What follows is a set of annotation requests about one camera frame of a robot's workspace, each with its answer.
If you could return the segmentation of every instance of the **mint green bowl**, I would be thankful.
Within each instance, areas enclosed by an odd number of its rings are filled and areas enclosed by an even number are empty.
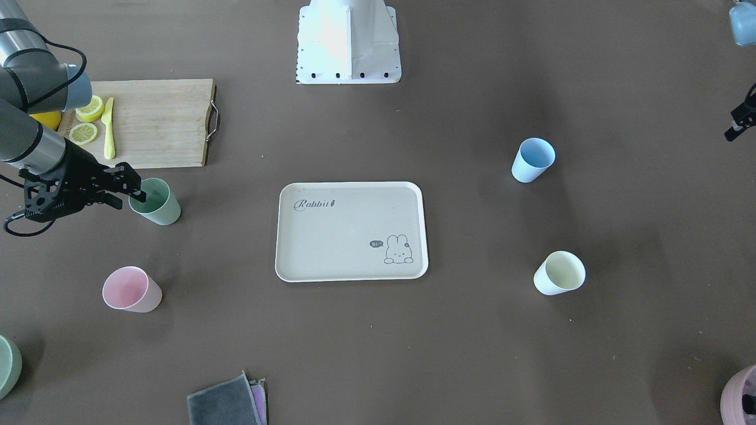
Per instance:
[[[0,335],[0,399],[11,391],[21,375],[21,352],[11,340]]]

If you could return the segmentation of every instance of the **yellow knife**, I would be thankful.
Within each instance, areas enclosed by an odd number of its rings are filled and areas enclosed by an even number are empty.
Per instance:
[[[113,98],[105,102],[105,112],[102,113],[102,123],[105,125],[105,159],[116,157],[116,143],[113,141]]]

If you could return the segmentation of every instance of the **white plastic mount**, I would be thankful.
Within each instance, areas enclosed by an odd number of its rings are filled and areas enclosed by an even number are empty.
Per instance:
[[[299,10],[296,81],[380,84],[401,78],[396,10],[383,0],[311,0]]]

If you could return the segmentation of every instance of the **table surface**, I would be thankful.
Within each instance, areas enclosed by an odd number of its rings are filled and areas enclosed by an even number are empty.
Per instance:
[[[174,225],[97,205],[0,234],[24,361],[0,423],[187,423],[187,395],[244,370],[273,424],[711,424],[756,363],[756,130],[723,137],[756,51],[731,2],[395,0],[401,82],[341,86],[295,84],[304,2],[20,4],[92,80],[215,79],[222,126],[206,166],[141,172],[175,191]],[[524,185],[534,136],[557,160]],[[416,183],[428,272],[281,281],[295,181]],[[544,296],[555,250],[587,280]],[[124,265],[162,287],[155,311],[103,303]]]

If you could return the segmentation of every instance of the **bowl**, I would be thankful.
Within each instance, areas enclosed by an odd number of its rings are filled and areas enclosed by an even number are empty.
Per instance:
[[[754,415],[747,415],[743,411],[743,394],[756,394],[756,365],[748,366],[724,386],[719,409],[722,414],[724,425],[746,425],[753,423]]]
[[[21,375],[21,352],[11,340],[0,335],[0,399],[5,397]]]

